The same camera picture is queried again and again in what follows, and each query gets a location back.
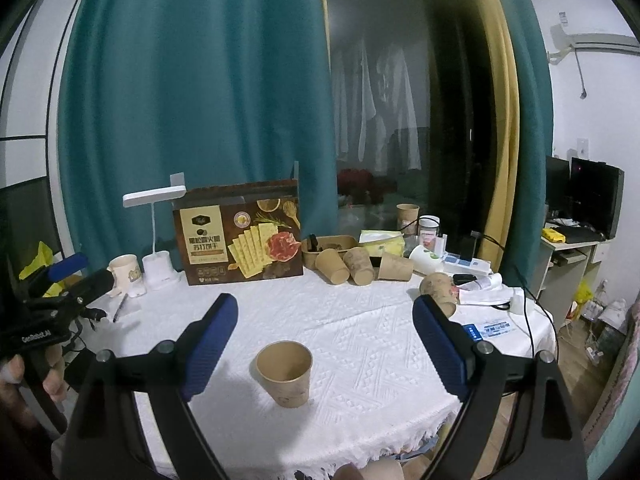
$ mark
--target blue gripper pad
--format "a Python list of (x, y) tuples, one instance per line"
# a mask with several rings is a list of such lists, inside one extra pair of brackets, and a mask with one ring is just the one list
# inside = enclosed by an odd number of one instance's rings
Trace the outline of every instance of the blue gripper pad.
[(184, 366), (180, 394), (185, 402), (204, 391), (237, 322), (236, 298), (220, 294), (204, 317), (191, 323), (176, 342)]
[[(462, 330), (464, 339), (456, 336), (455, 325)], [(460, 325), (447, 319), (431, 296), (420, 296), (414, 301), (414, 326), (445, 389), (464, 401), (472, 370), (468, 369), (469, 363), (460, 355), (454, 343), (464, 345), (465, 340), (471, 343), (471, 339)]]

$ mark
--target human hand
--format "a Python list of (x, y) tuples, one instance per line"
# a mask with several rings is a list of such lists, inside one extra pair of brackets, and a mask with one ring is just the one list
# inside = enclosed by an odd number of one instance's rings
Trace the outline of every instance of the human hand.
[[(45, 350), (45, 359), (51, 366), (51, 370), (42, 381), (42, 387), (49, 394), (51, 400), (60, 402), (66, 398), (68, 387), (64, 380), (65, 362), (62, 359), (62, 346), (48, 347)], [(0, 365), (0, 404), (14, 422), (30, 430), (37, 427), (38, 421), (27, 407), (16, 386), (22, 381), (23, 375), (24, 361), (19, 355), (14, 356), (4, 365)]]

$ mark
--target round table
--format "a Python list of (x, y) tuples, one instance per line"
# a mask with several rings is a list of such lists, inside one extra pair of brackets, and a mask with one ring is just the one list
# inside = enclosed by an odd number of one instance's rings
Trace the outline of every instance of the round table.
[[(352, 462), (364, 467), (380, 456), (418, 449), (455, 416), (448, 394), (412, 323), (421, 276), (409, 282), (330, 285), (315, 272), (303, 276), (226, 285), (180, 282), (128, 299), (138, 312), (97, 330), (84, 330), (87, 346), (117, 356), (150, 351), (177, 339), (200, 319), (221, 292), (238, 300), (238, 325), (205, 391), (190, 408), (210, 448), (233, 479), (293, 479), (299, 470), (319, 480)], [(118, 298), (91, 306), (111, 314)], [(535, 307), (529, 315), (536, 350), (554, 349), (553, 329)], [(530, 355), (524, 317), (491, 307), (458, 306), (462, 324), (510, 317), (518, 327), (491, 338), (503, 353)], [(267, 344), (305, 344), (313, 354), (310, 399), (281, 408), (253, 377), (252, 361)], [(148, 397), (136, 394), (145, 436), (158, 471), (175, 474)]]

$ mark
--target hanging clothes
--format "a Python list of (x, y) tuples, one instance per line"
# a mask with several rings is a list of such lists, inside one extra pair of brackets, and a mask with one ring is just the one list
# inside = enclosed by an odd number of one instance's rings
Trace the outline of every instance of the hanging clothes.
[[(409, 71), (404, 58), (404, 50), (392, 44), (382, 51), (376, 63), (378, 94), (385, 107), (391, 112), (390, 131), (398, 133), (398, 142), (406, 154), (406, 168), (421, 170), (418, 126), (415, 119), (414, 97), (409, 82)], [(376, 171), (386, 171), (388, 165), (386, 128), (378, 128), (376, 123)]]
[(367, 140), (367, 121), (376, 116), (376, 105), (373, 102), (373, 92), (371, 91), (371, 80), (369, 75), (369, 61), (367, 59), (367, 49), (364, 38), (361, 38), (355, 49), (355, 70), (353, 78), (353, 100), (357, 102), (360, 96), (361, 107), (353, 107), (353, 113), (360, 112), (360, 136), (358, 137), (358, 160), (364, 160), (364, 149)]
[(331, 86), (334, 97), (335, 158), (346, 161), (349, 152), (347, 83), (344, 58), (340, 51), (332, 55)]

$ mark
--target window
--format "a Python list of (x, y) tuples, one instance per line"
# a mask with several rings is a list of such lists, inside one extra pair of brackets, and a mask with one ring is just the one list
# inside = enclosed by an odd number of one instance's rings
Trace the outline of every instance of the window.
[(489, 63), (472, 0), (328, 9), (340, 232), (395, 229), (396, 205), (415, 203), (455, 248), (484, 226), (493, 189)]

